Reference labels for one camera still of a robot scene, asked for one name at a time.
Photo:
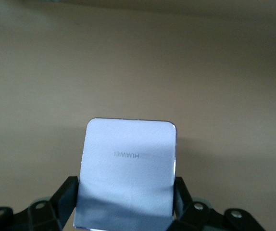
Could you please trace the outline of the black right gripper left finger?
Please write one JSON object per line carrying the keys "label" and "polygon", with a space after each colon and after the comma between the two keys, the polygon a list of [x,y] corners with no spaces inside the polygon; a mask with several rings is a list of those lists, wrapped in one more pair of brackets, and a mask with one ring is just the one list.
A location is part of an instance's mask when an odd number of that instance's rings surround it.
{"label": "black right gripper left finger", "polygon": [[62,231],[76,207],[78,177],[69,176],[52,197],[14,213],[0,206],[0,231]]}

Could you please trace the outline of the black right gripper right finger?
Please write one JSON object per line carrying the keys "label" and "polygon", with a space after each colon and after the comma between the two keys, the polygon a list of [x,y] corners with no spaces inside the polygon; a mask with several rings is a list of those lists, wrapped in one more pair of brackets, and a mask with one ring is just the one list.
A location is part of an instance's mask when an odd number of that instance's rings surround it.
{"label": "black right gripper right finger", "polygon": [[194,199],[182,177],[174,182],[173,231],[276,231],[276,215],[269,216],[273,224],[267,227],[252,213],[237,207],[229,207],[223,213],[200,199]]}

